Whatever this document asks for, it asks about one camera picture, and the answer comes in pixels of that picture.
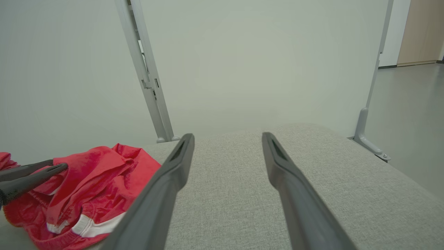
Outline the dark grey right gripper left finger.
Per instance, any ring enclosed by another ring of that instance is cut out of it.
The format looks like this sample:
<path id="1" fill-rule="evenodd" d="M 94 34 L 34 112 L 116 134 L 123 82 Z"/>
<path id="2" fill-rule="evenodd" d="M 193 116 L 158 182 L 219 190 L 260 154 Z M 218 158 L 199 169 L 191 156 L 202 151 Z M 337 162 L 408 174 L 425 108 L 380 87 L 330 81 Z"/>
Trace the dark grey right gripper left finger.
<path id="1" fill-rule="evenodd" d="M 102 250 L 163 250 L 178 192 L 186 185 L 195 136 L 185 134 L 130 206 Z"/>

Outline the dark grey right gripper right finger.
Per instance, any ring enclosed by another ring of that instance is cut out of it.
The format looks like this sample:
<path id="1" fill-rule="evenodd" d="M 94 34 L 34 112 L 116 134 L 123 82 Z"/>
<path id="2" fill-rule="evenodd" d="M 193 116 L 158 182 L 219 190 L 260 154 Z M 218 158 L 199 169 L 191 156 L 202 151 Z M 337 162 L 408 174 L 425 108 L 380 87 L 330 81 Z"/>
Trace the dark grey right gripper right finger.
<path id="1" fill-rule="evenodd" d="M 355 244 L 276 136 L 262 133 L 262 148 L 268 179 L 282 201 L 292 248 L 355 250 Z"/>

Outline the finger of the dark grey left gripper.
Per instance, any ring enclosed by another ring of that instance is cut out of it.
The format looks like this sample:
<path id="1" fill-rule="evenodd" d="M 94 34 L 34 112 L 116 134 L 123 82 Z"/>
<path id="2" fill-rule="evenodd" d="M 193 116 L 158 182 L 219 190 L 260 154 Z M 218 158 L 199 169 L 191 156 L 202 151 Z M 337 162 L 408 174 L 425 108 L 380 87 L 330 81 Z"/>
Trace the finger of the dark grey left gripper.
<path id="1" fill-rule="evenodd" d="M 16 200 L 24 193 L 38 187 L 51 177 L 68 169 L 67 163 L 46 166 L 34 173 L 12 181 L 0 182 L 0 205 L 4 206 Z"/>
<path id="2" fill-rule="evenodd" d="M 45 160 L 42 162 L 29 164 L 25 166 L 14 166 L 11 169 L 1 170 L 0 171 L 0 182 L 3 181 L 12 181 L 16 180 L 21 177 L 26 177 L 35 171 L 38 171 L 39 169 L 46 167 L 46 166 L 52 166 L 53 160 Z"/>

